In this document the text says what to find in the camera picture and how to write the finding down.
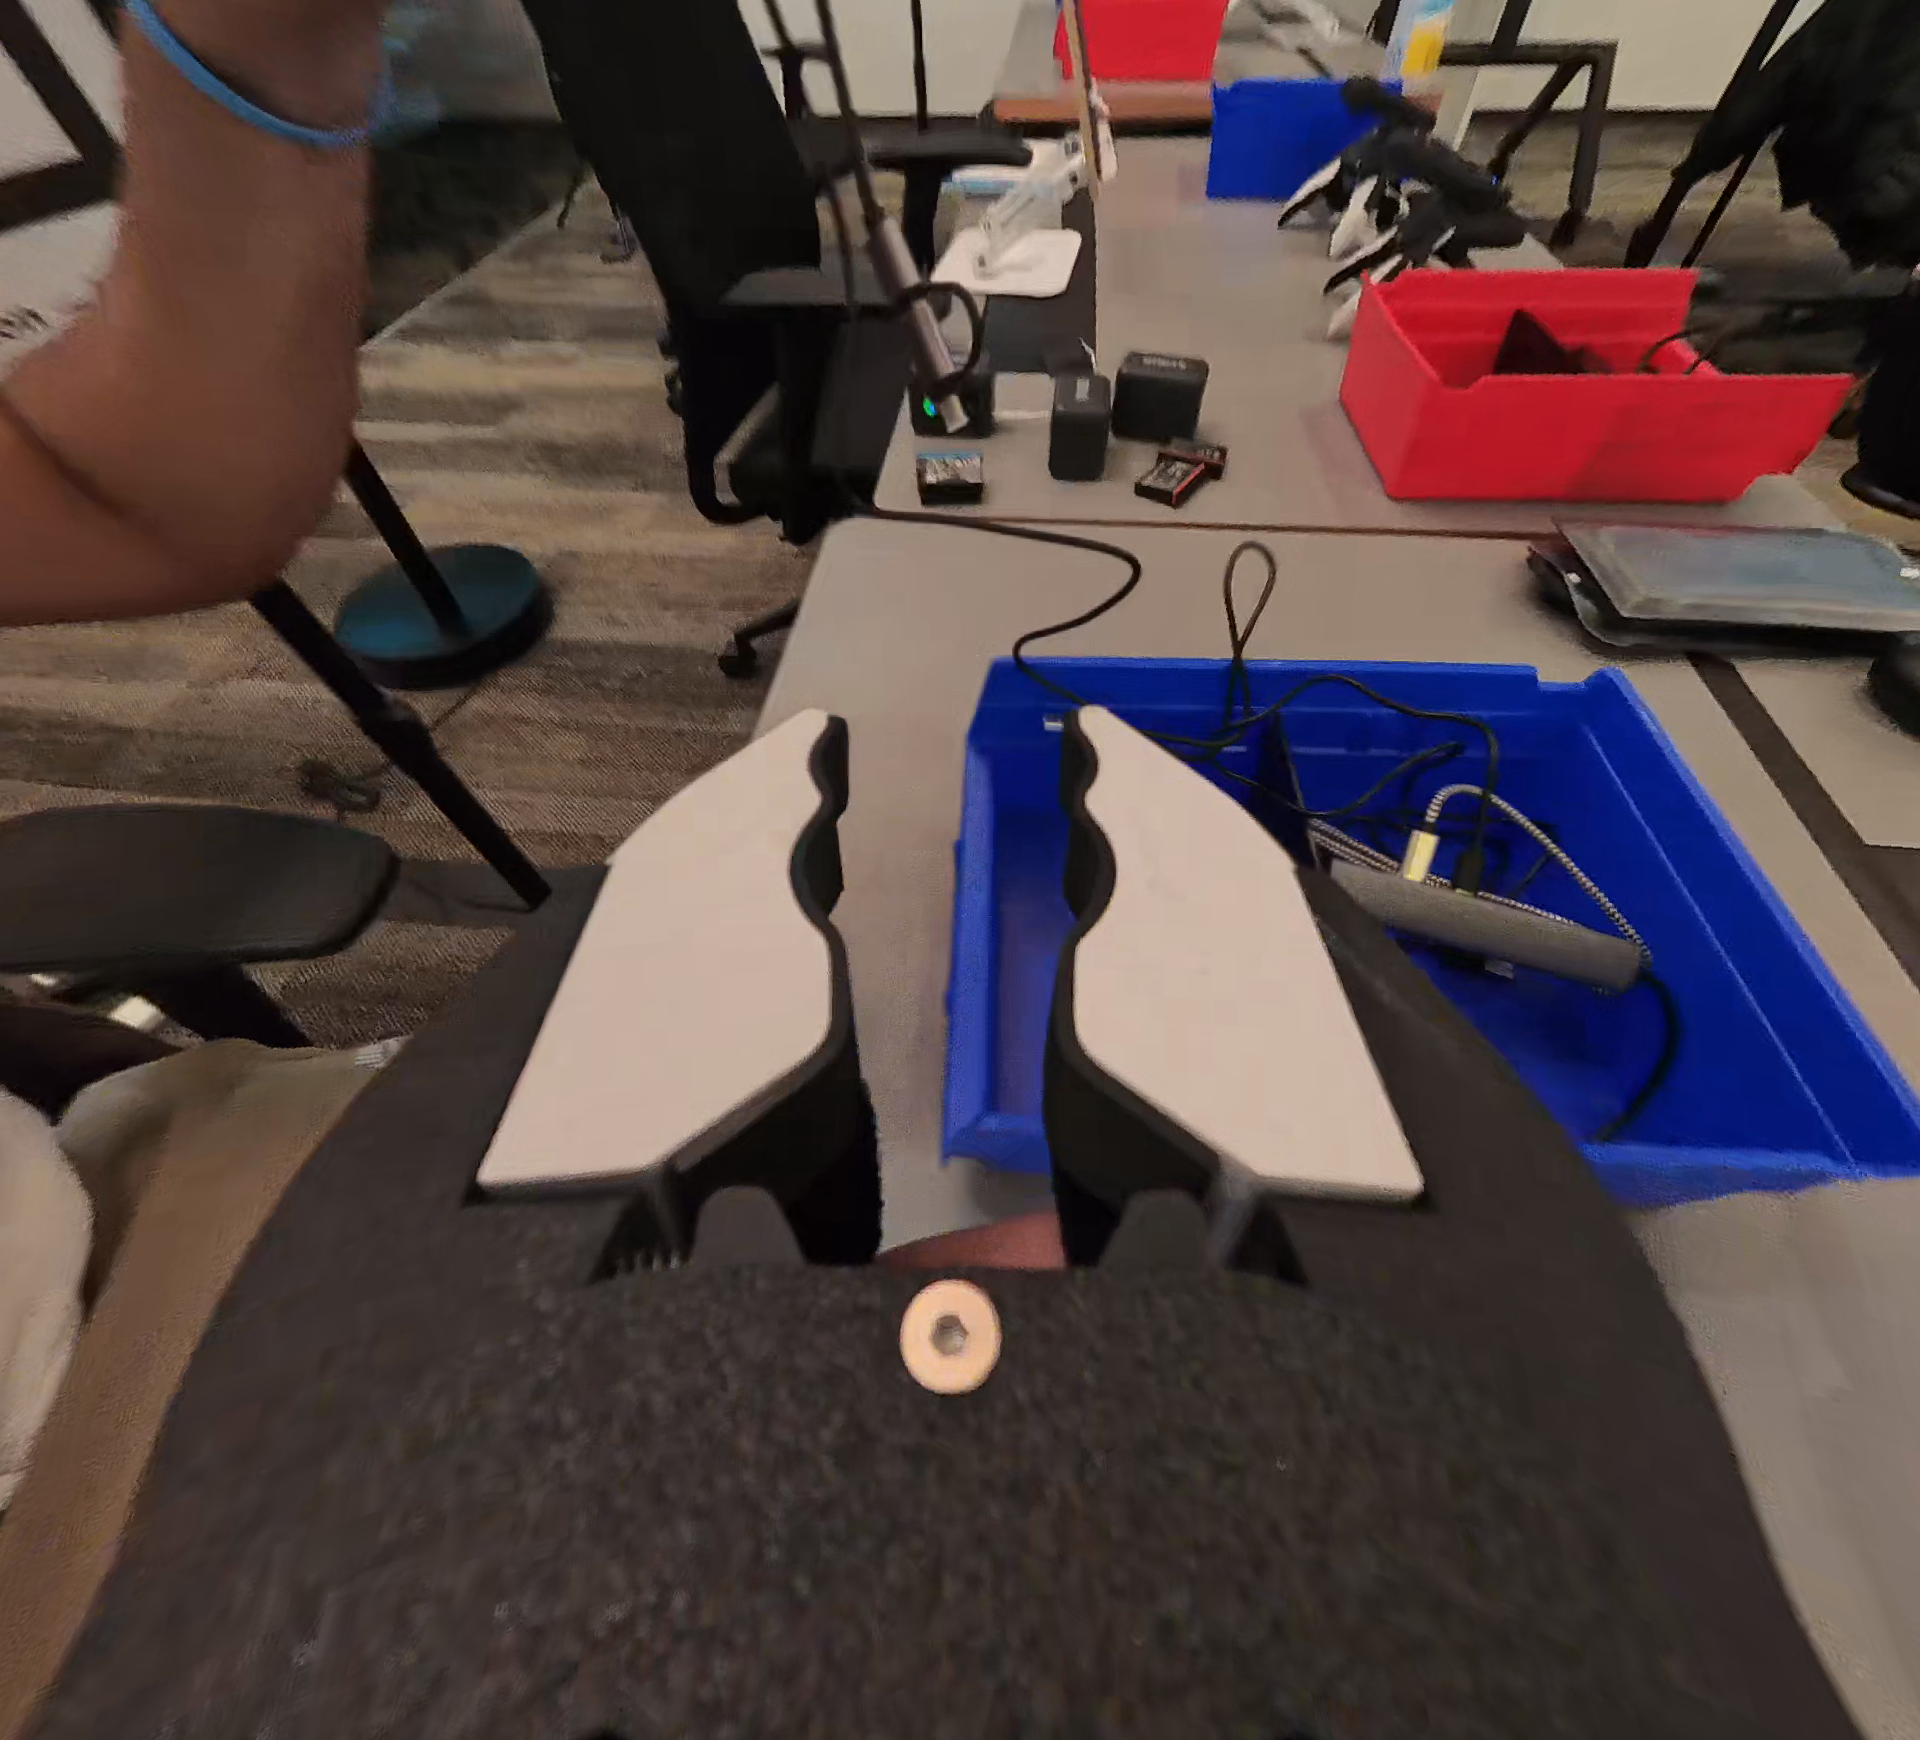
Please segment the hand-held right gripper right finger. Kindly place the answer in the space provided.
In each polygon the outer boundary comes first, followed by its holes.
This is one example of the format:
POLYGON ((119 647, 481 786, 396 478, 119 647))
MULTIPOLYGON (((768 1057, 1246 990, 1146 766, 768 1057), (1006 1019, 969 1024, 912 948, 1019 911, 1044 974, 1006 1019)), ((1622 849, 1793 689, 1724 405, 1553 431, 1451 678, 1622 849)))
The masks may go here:
POLYGON ((1415 1200, 1419 1162, 1288 851, 1102 704, 1063 736, 1063 944, 1044 1074, 1058 1174, 1415 1200))

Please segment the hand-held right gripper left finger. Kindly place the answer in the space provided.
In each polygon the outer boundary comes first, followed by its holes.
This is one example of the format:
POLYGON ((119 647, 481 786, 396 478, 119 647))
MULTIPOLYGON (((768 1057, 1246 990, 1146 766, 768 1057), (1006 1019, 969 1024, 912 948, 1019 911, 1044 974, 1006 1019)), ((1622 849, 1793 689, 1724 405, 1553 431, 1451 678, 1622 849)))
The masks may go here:
POLYGON ((622 841, 480 1160, 485 1198, 793 1198, 858 1142, 847 804, 850 727, 814 706, 622 841))

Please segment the dark grey usb hub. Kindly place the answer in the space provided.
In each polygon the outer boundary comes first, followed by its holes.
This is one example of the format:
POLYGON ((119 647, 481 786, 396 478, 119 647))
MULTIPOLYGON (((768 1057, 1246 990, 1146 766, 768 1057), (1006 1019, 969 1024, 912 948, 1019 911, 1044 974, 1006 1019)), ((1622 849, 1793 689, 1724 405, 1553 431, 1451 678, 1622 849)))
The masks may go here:
POLYGON ((1389 932, 1429 949, 1451 951, 1482 966, 1506 962, 1536 974, 1585 986, 1612 998, 1650 988, 1662 1019, 1662 1040, 1631 1101, 1592 1133, 1596 1144, 1621 1140, 1658 1099, 1677 1065, 1683 1017, 1675 995, 1652 971, 1632 938, 1567 922, 1546 911, 1461 894, 1450 886, 1413 881, 1398 870, 1368 868, 1337 858, 1329 872, 1360 911, 1389 932))

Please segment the blue plastic bin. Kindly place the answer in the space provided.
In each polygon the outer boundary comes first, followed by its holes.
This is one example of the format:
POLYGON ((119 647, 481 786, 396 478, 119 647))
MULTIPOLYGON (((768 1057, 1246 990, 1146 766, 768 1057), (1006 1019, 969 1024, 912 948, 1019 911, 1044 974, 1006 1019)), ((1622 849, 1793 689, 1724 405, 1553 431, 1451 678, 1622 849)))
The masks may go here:
POLYGON ((1070 938, 1060 734, 1070 696, 1182 743, 1265 826, 1295 794, 1400 862, 1433 816, 1437 877, 1468 854, 1494 780, 1482 885, 1533 911, 1635 928, 1683 1017, 1642 1120, 1602 1128, 1662 1040, 1650 988, 1609 995, 1406 941, 1626 1207, 1916 1176, 1916 1089, 1773 892, 1621 672, 1208 659, 1060 659, 984 676, 964 752, 949 974, 945 1153, 1042 1176, 1042 1060, 1070 938))
POLYGON ((1398 76, 1245 76, 1211 86, 1205 197, 1285 200, 1380 121, 1398 76))

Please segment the person's left forearm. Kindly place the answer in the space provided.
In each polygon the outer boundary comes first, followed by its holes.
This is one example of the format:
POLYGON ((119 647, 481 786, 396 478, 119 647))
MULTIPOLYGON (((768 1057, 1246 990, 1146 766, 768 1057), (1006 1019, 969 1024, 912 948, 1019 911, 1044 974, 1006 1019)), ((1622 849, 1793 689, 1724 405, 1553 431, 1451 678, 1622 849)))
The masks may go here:
MULTIPOLYGON (((394 0, 154 0, 291 121, 361 118, 394 0)), ((188 89, 119 10, 124 171, 87 306, 5 373, 3 620, 185 613, 271 585, 357 415, 370 144, 307 153, 188 89)))

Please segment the round base black stand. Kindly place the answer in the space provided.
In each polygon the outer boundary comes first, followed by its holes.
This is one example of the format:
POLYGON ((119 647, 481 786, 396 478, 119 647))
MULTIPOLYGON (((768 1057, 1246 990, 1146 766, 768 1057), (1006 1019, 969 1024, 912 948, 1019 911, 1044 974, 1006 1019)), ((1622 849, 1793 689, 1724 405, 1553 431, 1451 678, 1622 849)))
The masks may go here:
POLYGON ((373 679, 396 692, 465 688, 547 638, 553 594, 524 553, 499 543, 427 544, 363 446, 352 446, 344 481, 391 558, 343 599, 333 626, 373 679))

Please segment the small red black battery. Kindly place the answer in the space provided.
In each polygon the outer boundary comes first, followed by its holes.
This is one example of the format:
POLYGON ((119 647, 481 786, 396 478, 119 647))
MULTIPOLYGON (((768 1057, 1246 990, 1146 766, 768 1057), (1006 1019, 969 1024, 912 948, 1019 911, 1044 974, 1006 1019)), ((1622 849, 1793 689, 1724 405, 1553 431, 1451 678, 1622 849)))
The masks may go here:
POLYGON ((1147 505, 1182 509, 1208 484, 1227 477, 1231 449, 1211 441, 1170 436, 1155 445, 1153 456, 1134 483, 1147 505))

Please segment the grey tablet sleeve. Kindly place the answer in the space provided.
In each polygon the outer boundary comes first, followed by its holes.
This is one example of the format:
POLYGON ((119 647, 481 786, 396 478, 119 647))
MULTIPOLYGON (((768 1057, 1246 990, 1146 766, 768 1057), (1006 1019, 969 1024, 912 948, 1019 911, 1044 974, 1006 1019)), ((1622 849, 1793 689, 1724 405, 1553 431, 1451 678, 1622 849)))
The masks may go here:
POLYGON ((1567 521, 1526 572, 1548 607, 1624 651, 1872 655, 1918 633, 1916 561, 1845 526, 1567 521))

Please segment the red plastic bin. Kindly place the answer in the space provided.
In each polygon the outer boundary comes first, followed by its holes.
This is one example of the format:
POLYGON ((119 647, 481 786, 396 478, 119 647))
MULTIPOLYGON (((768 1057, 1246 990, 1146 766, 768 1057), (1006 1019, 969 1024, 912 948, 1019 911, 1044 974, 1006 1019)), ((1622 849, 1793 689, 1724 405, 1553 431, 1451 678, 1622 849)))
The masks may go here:
POLYGON ((1234 0, 1081 0, 1098 80, 1210 82, 1234 0))
POLYGON ((1364 283, 1338 402, 1398 502, 1732 505, 1812 456, 1854 380, 1721 366, 1695 289, 1683 268, 1364 283))

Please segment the white stand base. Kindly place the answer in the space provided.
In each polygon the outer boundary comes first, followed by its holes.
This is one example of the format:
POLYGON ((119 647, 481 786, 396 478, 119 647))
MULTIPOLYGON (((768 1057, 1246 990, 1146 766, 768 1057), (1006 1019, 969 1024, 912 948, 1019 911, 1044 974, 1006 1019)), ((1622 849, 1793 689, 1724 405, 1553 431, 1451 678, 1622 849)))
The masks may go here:
POLYGON ((973 297, 1053 299, 1068 293, 1085 239, 1070 228, 1001 239, 984 224, 958 229, 930 274, 936 288, 973 297))

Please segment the black white gripper tools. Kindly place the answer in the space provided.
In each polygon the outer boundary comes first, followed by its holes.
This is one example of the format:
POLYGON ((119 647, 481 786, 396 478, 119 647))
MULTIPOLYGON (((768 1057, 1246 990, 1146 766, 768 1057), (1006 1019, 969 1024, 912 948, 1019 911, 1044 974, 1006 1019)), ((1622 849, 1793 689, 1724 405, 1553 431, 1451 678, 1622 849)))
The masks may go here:
POLYGON ((1429 266, 1474 269, 1477 253, 1501 253, 1528 237, 1501 182, 1440 143, 1424 107, 1368 75, 1343 79, 1338 96, 1366 121, 1364 131, 1315 169, 1279 216, 1282 229, 1320 210, 1333 216, 1333 269, 1322 286, 1329 341, 1351 337, 1368 288, 1429 266))

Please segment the black office chair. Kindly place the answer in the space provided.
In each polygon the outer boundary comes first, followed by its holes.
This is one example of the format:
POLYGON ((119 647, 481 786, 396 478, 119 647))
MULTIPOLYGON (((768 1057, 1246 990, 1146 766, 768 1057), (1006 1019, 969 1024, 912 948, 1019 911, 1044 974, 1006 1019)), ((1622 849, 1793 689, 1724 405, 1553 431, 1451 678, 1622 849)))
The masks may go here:
POLYGON ((886 454, 905 320, 822 245, 845 129, 788 121, 736 0, 520 0, 563 129, 662 297, 697 510, 812 540, 886 454))

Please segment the black wood-rimmed board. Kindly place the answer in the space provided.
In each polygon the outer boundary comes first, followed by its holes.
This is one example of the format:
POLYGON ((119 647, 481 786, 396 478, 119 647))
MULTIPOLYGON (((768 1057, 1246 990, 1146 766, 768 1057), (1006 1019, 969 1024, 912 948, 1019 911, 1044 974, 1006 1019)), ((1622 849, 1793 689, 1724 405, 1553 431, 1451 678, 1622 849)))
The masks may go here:
POLYGON ((1093 70, 1081 2, 1060 0, 1060 12, 1070 39, 1070 68, 1078 107, 1079 144, 1085 161, 1085 182, 1089 200, 1099 203, 1106 186, 1117 172, 1112 112, 1093 70))

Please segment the blue wristband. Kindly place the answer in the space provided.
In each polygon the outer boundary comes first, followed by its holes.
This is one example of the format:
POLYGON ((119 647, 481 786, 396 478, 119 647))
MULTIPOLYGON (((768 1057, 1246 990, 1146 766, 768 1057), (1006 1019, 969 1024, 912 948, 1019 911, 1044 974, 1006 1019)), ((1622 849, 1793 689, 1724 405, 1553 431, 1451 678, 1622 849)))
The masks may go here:
POLYGON ((242 126, 318 155, 344 155, 370 144, 396 112, 396 82, 384 58, 374 91, 358 121, 347 124, 315 124, 291 121, 275 108, 239 91, 223 73, 208 66, 172 24, 158 12, 154 0, 117 0, 121 15, 154 48, 158 58, 179 76, 208 104, 238 121, 242 126))

